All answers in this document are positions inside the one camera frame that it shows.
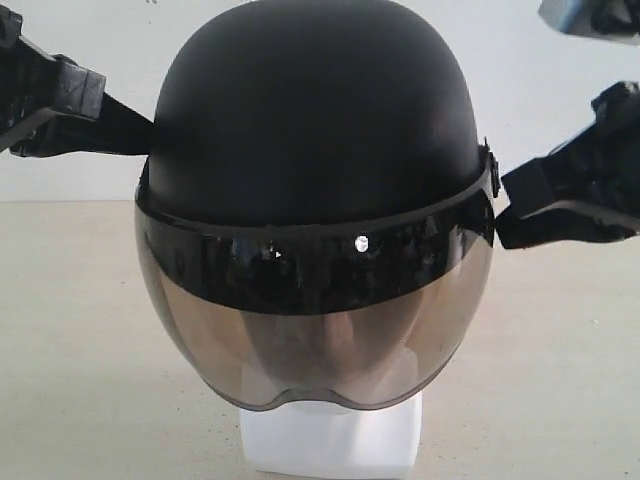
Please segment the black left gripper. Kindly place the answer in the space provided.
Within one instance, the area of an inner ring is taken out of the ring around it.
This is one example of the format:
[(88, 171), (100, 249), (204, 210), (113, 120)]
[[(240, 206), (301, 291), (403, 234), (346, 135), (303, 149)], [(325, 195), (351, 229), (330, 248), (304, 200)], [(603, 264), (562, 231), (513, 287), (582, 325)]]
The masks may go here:
[(23, 17), (1, 13), (1, 150), (49, 158), (151, 152), (153, 123), (106, 92), (106, 77), (22, 36)]

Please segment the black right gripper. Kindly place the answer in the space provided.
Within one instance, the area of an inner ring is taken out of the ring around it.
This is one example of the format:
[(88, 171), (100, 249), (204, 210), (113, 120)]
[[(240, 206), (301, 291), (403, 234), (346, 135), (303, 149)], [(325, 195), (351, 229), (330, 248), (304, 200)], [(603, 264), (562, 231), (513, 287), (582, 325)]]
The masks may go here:
[(612, 84), (591, 108), (601, 171), (555, 155), (503, 175), (509, 204), (496, 218), (503, 248), (615, 243), (639, 234), (639, 83)]

